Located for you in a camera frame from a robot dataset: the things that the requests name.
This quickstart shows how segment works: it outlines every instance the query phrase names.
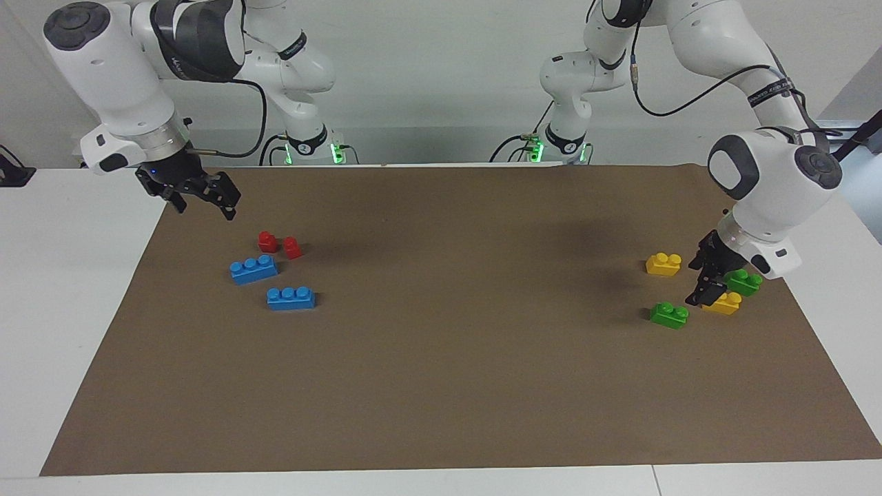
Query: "black cable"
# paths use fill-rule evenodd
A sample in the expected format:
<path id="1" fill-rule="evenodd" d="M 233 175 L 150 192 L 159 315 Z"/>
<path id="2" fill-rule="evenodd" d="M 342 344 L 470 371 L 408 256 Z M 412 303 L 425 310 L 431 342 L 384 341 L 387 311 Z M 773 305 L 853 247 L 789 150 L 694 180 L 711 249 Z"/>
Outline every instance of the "black cable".
<path id="1" fill-rule="evenodd" d="M 594 6 L 597 4 L 597 0 L 594 0 L 591 3 L 591 6 L 588 7 L 588 13 L 585 14 L 585 24 L 588 24 L 588 21 L 591 19 L 591 11 L 594 10 Z"/>
<path id="2" fill-rule="evenodd" d="M 520 156 L 523 157 L 523 156 L 524 156 L 524 152 L 529 152 L 529 151 L 532 150 L 532 149 L 533 149 L 532 147 L 518 148 L 517 150 L 513 151 L 511 155 L 508 156 L 508 160 L 507 160 L 506 162 L 511 162 L 512 159 L 514 158 L 514 154 L 520 152 Z"/>
<path id="3" fill-rule="evenodd" d="M 355 155 L 355 163 L 357 165 L 362 165 L 362 159 L 358 158 L 358 150 L 355 149 L 352 145 L 343 145 L 340 147 L 343 150 L 352 150 L 352 154 Z"/>
<path id="4" fill-rule="evenodd" d="M 253 88 L 256 88 L 258 90 L 258 92 L 260 92 L 260 100 L 263 102 L 263 105 L 264 105 L 263 117 L 261 117 L 261 120 L 260 120 L 260 137 L 258 138 L 258 142 L 254 145 L 254 147 L 251 150 L 245 152 L 244 154 L 228 154 L 226 152 L 212 150 L 214 152 L 214 154 L 219 157 L 225 157 L 225 158 L 229 158 L 229 159 L 243 159 L 245 157 L 249 157 L 249 156 L 253 155 L 254 152 L 257 152 L 257 150 L 260 148 L 260 144 L 264 142 L 264 135 L 266 134 L 266 113 L 267 113 L 266 93 L 264 92 L 264 88 L 260 87 L 260 85 L 258 83 L 255 83 L 254 81 L 246 81 L 244 79 L 232 79 L 232 80 L 230 80 L 230 82 L 235 83 L 237 85 L 246 85 L 246 86 L 251 86 Z"/>
<path id="5" fill-rule="evenodd" d="M 270 138 L 270 139 L 268 139 L 268 140 L 266 141 L 266 143 L 264 144 L 264 149 L 263 149 L 263 151 L 260 152 L 260 162 L 258 163 L 258 167 L 263 167 L 263 166 L 264 166 L 264 163 L 265 163 L 265 160 L 266 160 L 266 151 L 270 149 L 270 145 L 271 145 L 276 139 L 284 139 L 284 138 L 285 138 L 285 135 L 284 135 L 284 134 L 276 134 L 275 136 L 273 136 L 272 138 Z"/>
<path id="6" fill-rule="evenodd" d="M 2 148 L 3 151 L 5 151 L 7 154 L 9 154 L 9 156 L 12 157 L 12 159 L 13 159 L 15 162 L 18 162 L 20 168 L 24 168 L 24 167 L 25 167 L 25 164 L 22 163 L 21 160 L 19 160 L 19 158 L 18 158 L 17 156 L 15 156 L 15 154 L 14 154 L 9 148 L 4 147 L 3 145 L 0 145 L 0 148 Z"/>
<path id="7" fill-rule="evenodd" d="M 273 148 L 273 150 L 270 152 L 270 167 L 273 166 L 273 154 L 276 153 L 276 152 L 279 152 L 279 151 L 287 153 L 287 152 L 288 152 L 288 149 L 285 148 L 285 147 L 276 147 L 276 148 Z"/>
<path id="8" fill-rule="evenodd" d="M 791 89 L 790 92 L 799 97 L 800 103 L 803 105 L 803 109 L 808 109 L 808 102 L 805 99 L 805 93 L 799 91 L 796 88 Z"/>
<path id="9" fill-rule="evenodd" d="M 871 117 L 869 121 L 863 123 L 863 125 L 855 132 L 855 135 L 849 138 L 848 141 L 843 143 L 842 146 L 833 153 L 833 157 L 839 162 L 842 162 L 847 156 L 854 152 L 855 149 L 866 143 L 867 139 L 870 139 L 874 134 L 879 132 L 880 129 L 882 129 L 882 110 L 877 112 L 875 116 Z"/>
<path id="10" fill-rule="evenodd" d="M 741 70 L 739 70 L 739 71 L 735 71 L 735 72 L 729 74 L 726 78 L 721 79 L 720 82 L 718 82 L 718 83 L 716 83 L 715 85 L 709 87 L 709 88 L 708 88 L 707 90 L 705 90 L 702 94 L 696 96 L 695 98 L 689 100 L 688 102 L 684 103 L 683 105 L 681 105 L 681 106 L 677 107 L 676 109 L 673 109 L 673 110 L 671 110 L 671 111 L 669 111 L 669 112 L 654 112 L 654 111 L 648 109 L 647 106 L 646 106 L 646 105 L 643 103 L 643 101 L 640 99 L 640 93 L 639 93 L 639 91 L 638 91 L 638 89 L 637 89 L 637 85 L 632 85 L 632 86 L 633 86 L 633 90 L 634 90 L 634 98 L 637 99 L 637 104 L 640 106 L 640 108 L 643 109 L 643 111 L 646 112 L 647 114 L 649 114 L 650 116 L 656 116 L 656 117 L 673 116 L 674 114 L 676 114 L 676 113 L 678 113 L 678 112 L 681 112 L 681 111 L 683 111 L 683 110 L 685 110 L 685 109 L 688 109 L 688 108 L 691 107 L 694 103 L 696 103 L 697 101 L 701 100 L 702 98 L 708 96 L 708 95 L 709 95 L 710 93 L 712 93 L 714 90 L 716 90 L 716 89 L 719 88 L 720 86 L 723 86 L 724 84 L 730 82 L 732 79 L 737 78 L 738 76 L 744 74 L 745 72 L 756 71 L 757 69 L 767 69 L 767 70 L 770 70 L 770 71 L 771 71 L 771 70 L 772 70 L 772 67 L 771 67 L 770 65 L 763 65 L 763 64 L 750 65 L 750 66 L 748 66 L 748 67 L 744 67 L 743 69 L 741 69 Z"/>
<path id="11" fill-rule="evenodd" d="M 502 144 L 499 145 L 499 147 L 497 147 L 496 151 L 493 152 L 493 155 L 490 156 L 490 162 L 493 162 L 493 161 L 496 160 L 497 155 L 499 155 L 499 152 L 501 152 L 502 149 L 505 148 L 506 145 L 508 145 L 509 143 L 511 143 L 511 142 L 513 142 L 513 141 L 517 141 L 518 139 L 520 139 L 520 140 L 524 140 L 524 139 L 521 138 L 521 136 L 518 134 L 518 135 L 512 136 L 512 137 L 510 137 L 509 139 L 503 141 Z"/>
<path id="12" fill-rule="evenodd" d="M 832 136 L 834 138 L 839 138 L 839 137 L 845 136 L 845 133 L 842 132 L 841 130 L 833 129 L 833 128 L 829 128 L 829 127 L 807 127 L 801 131 L 798 131 L 798 133 L 800 133 L 800 134 L 802 134 L 804 132 L 820 132 L 820 133 L 823 133 L 825 136 Z"/>
<path id="13" fill-rule="evenodd" d="M 643 10 L 646 9 L 646 5 L 647 5 L 647 2 L 644 0 L 643 7 L 642 7 Z M 755 71 L 757 69 L 767 69 L 769 71 L 772 70 L 771 65 L 764 65 L 764 64 L 757 64 L 757 65 L 751 65 L 748 67 L 744 67 L 743 69 L 741 69 L 739 71 L 735 71 L 732 74 L 729 74 L 725 79 L 722 79 L 721 81 L 719 81 L 715 85 L 709 87 L 704 93 L 696 96 L 695 98 L 689 100 L 688 102 L 677 107 L 676 109 L 671 110 L 670 112 L 653 112 L 652 110 L 648 109 L 647 106 L 640 99 L 640 93 L 638 90 L 639 77 L 638 77 L 637 70 L 636 70 L 636 67 L 637 67 L 637 39 L 640 35 L 640 26 L 642 26 L 642 25 L 643 25 L 643 18 L 641 18 L 640 21 L 637 23 L 637 29 L 634 31 L 634 40 L 631 43 L 631 66 L 632 66 L 632 81 L 631 81 L 631 83 L 632 83 L 632 89 L 634 90 L 634 98 L 637 100 L 637 104 L 640 106 L 641 109 L 643 109 L 644 112 L 646 112 L 650 116 L 656 116 L 656 117 L 673 116 L 674 114 L 676 114 L 678 112 L 681 112 L 685 109 L 688 109 L 695 102 L 708 96 L 710 93 L 712 93 L 714 90 L 716 90 L 720 86 L 723 86 L 724 84 L 730 82 L 732 79 L 737 78 L 738 76 L 744 74 L 745 72 Z"/>
<path id="14" fill-rule="evenodd" d="M 551 111 L 551 107 L 553 107 L 553 106 L 554 106 L 554 100 L 552 100 L 551 103 L 549 103 L 548 108 L 545 109 L 545 113 L 542 114 L 541 117 L 539 117 L 539 122 L 536 123 L 536 126 L 533 128 L 533 134 L 536 134 L 539 131 L 539 126 L 542 125 L 542 121 L 544 121 L 545 117 L 548 116 L 549 112 Z"/>

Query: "brown paper mat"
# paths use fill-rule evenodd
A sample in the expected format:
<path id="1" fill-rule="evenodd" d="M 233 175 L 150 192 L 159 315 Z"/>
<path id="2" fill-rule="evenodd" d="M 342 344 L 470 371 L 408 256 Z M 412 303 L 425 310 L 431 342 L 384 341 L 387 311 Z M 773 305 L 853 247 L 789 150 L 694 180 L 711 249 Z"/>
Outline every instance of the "brown paper mat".
<path id="1" fill-rule="evenodd" d="M 784 282 L 647 321 L 696 273 L 645 258 L 731 205 L 704 169 L 231 175 L 234 222 L 162 216 L 42 475 L 882 457 Z M 307 253 L 236 287 L 263 229 Z M 288 285 L 318 309 L 270 312 Z"/>

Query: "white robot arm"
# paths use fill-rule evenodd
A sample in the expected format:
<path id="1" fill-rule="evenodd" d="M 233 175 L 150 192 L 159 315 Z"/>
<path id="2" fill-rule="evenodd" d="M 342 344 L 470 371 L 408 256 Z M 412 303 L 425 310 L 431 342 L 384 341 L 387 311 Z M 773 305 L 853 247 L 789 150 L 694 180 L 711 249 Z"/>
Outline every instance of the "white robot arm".
<path id="1" fill-rule="evenodd" d="M 257 147 L 194 149 L 160 79 L 255 86 L 282 112 L 284 137 L 298 154 L 330 156 L 333 131 L 309 94 L 331 89 L 333 68 L 307 46 L 293 15 L 288 0 L 76 2 L 53 12 L 43 29 L 49 54 L 101 119 L 80 142 L 86 163 L 98 173 L 140 165 L 147 192 L 179 212 L 182 194 L 191 194 L 233 219 L 240 192 L 226 174 L 206 174 L 198 156 L 240 158 Z"/>
<path id="2" fill-rule="evenodd" d="M 809 117 L 799 92 L 759 38 L 737 0 L 595 0 L 585 29 L 587 51 L 555 56 L 542 67 L 542 86 L 555 100 L 543 132 L 546 149 L 573 162 L 591 116 L 584 95 L 626 84 L 629 42 L 640 26 L 668 28 L 680 63 L 731 82 L 747 96 L 760 126 L 720 139 L 708 157 L 711 178 L 737 204 L 699 244 L 690 268 L 701 270 L 688 304 L 713 304 L 724 275 L 750 262 L 773 279 L 802 261 L 789 231 L 833 195 L 842 170 L 826 135 Z M 636 56 L 631 82 L 639 100 Z"/>

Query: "green led light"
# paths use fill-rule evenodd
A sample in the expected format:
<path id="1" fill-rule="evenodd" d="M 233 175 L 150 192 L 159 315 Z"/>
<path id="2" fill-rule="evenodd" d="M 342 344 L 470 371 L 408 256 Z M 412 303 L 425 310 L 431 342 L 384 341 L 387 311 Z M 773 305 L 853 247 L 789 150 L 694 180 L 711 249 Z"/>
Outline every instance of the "green led light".
<path id="1" fill-rule="evenodd" d="M 336 144 L 331 144 L 331 154 L 335 165 L 346 162 L 346 154 Z"/>
<path id="2" fill-rule="evenodd" d="M 583 165 L 591 165 L 591 159 L 593 159 L 593 158 L 594 158 L 594 145 L 592 145 L 591 143 L 586 143 L 582 147 L 582 156 L 579 158 L 579 163 L 581 163 Z"/>
<path id="3" fill-rule="evenodd" d="M 536 141 L 533 151 L 530 152 L 530 161 L 533 163 L 542 162 L 542 155 L 545 153 L 545 143 Z"/>

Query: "toy building block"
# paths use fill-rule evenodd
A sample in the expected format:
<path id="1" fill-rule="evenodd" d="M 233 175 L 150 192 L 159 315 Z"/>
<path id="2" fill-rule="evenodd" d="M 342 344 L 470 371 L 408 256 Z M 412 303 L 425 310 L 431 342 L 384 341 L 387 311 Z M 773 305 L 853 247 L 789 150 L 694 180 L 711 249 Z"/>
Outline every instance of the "toy building block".
<path id="1" fill-rule="evenodd" d="M 262 281 L 275 275 L 279 275 L 279 269 L 275 266 L 275 260 L 269 255 L 261 255 L 259 259 L 247 259 L 242 262 L 233 262 L 229 266 L 229 274 L 239 286 L 252 282 Z"/>
<path id="2" fill-rule="evenodd" d="M 680 264 L 683 258 L 680 255 L 673 254 L 668 256 L 666 253 L 656 253 L 647 260 L 647 273 L 652 275 L 664 275 L 673 277 L 680 272 Z"/>
<path id="3" fill-rule="evenodd" d="M 266 304 L 274 312 L 286 310 L 312 310 L 316 307 L 316 294 L 309 288 L 272 288 L 266 292 Z"/>
<path id="4" fill-rule="evenodd" d="M 723 315 L 732 315 L 738 310 L 741 309 L 741 303 L 744 301 L 744 298 L 738 293 L 728 293 L 728 295 L 723 295 L 716 301 L 716 303 L 711 306 L 707 306 L 706 304 L 701 305 L 701 308 L 707 310 L 708 312 L 716 312 L 722 313 Z"/>
<path id="5" fill-rule="evenodd" d="M 263 231 L 258 236 L 258 246 L 263 253 L 276 253 L 279 250 L 279 240 L 268 231 Z"/>
<path id="6" fill-rule="evenodd" d="M 303 251 L 300 249 L 300 245 L 297 244 L 296 239 L 292 237 L 285 238 L 285 254 L 289 260 L 298 259 L 303 256 Z"/>
<path id="7" fill-rule="evenodd" d="M 763 277 L 758 274 L 747 274 L 744 269 L 738 269 L 726 274 L 724 278 L 729 290 L 735 291 L 743 297 L 752 297 L 759 291 L 763 283 Z"/>
<path id="8" fill-rule="evenodd" d="M 683 306 L 674 308 L 670 303 L 659 303 L 649 312 L 649 319 L 660 326 L 676 330 L 686 325 L 689 311 Z"/>

